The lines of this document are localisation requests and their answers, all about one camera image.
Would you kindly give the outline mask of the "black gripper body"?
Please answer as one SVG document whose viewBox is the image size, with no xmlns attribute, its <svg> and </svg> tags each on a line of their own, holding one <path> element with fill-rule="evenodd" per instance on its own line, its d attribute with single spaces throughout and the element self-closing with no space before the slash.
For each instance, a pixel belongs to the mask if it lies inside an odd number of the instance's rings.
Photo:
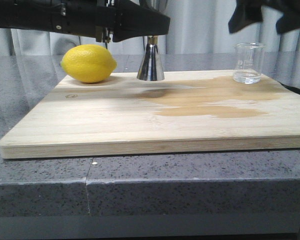
<svg viewBox="0 0 300 240">
<path fill-rule="evenodd" d="M 39 30 L 96 38 L 115 25 L 106 0 L 0 0 L 0 28 Z"/>
</svg>

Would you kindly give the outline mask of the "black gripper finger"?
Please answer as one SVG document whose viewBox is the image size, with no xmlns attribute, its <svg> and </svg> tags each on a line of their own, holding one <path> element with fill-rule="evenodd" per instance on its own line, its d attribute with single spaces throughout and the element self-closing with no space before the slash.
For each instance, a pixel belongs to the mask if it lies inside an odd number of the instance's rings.
<svg viewBox="0 0 300 240">
<path fill-rule="evenodd" d="M 131 0 L 116 0 L 114 8 L 116 14 L 113 42 L 135 37 L 166 35 L 169 32 L 170 17 L 152 7 L 149 0 L 140 0 L 138 4 Z"/>
<path fill-rule="evenodd" d="M 263 22 L 262 0 L 237 0 L 235 10 L 228 22 L 228 31 L 234 34 L 243 28 Z"/>
<path fill-rule="evenodd" d="M 263 0 L 262 4 L 282 13 L 275 25 L 278 34 L 300 29 L 300 0 Z"/>
</svg>

